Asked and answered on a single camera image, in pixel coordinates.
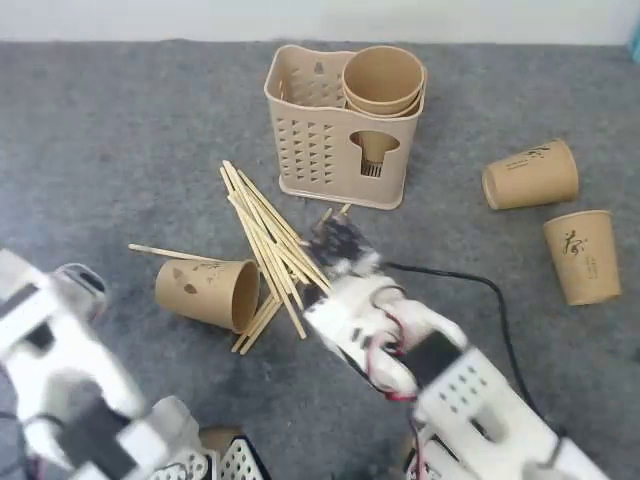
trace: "white wall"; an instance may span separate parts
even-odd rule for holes
[[[640,0],[0,0],[0,39],[626,43]]]

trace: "brown paper cup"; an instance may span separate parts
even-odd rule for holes
[[[569,305],[604,302],[621,294],[609,212],[554,218],[544,224],[544,235]]]
[[[420,108],[420,100],[422,100],[422,92],[415,100],[404,110],[390,115],[374,115],[362,110],[351,100],[347,99],[347,108],[354,112],[362,113],[373,118],[400,118],[413,115]],[[372,164],[380,164],[384,161],[384,156],[390,150],[395,150],[400,146],[397,139],[383,132],[375,132],[372,130],[358,132],[358,144],[363,150],[365,159]]]
[[[158,305],[236,333],[247,328],[259,293],[259,272],[253,260],[169,260],[156,278]]]
[[[482,188],[494,210],[573,200],[578,169],[569,146],[556,139],[488,165]]]
[[[345,97],[375,115],[393,115],[410,106],[426,82],[426,71],[412,53],[397,47],[365,48],[345,64]]]

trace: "beige plastic caddy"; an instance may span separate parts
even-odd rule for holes
[[[402,118],[373,118],[345,108],[342,71],[355,52],[278,49],[264,86],[285,193],[391,210],[402,202],[411,142],[424,107]],[[366,168],[358,132],[398,140],[381,168]]]

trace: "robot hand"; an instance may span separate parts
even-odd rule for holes
[[[105,290],[81,265],[47,275],[0,250],[0,362],[16,389],[28,445],[77,479],[146,479],[167,463],[184,468],[163,468],[162,480],[216,478],[216,454],[201,448],[184,404],[168,397],[148,409],[87,325],[104,310]],[[101,396],[78,414],[70,396],[86,381]]]
[[[315,233],[311,251],[334,279],[331,294],[305,318],[376,390],[413,402],[416,448],[407,478],[607,480],[527,406],[455,323],[407,299],[344,217]]]

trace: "pile of chopsticks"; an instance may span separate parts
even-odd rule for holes
[[[304,310],[296,285],[314,283],[329,293],[329,280],[300,246],[298,234],[242,171],[225,160],[220,174],[269,288],[269,295],[231,351],[247,353],[283,304],[300,338],[306,338],[292,304],[293,300]]]

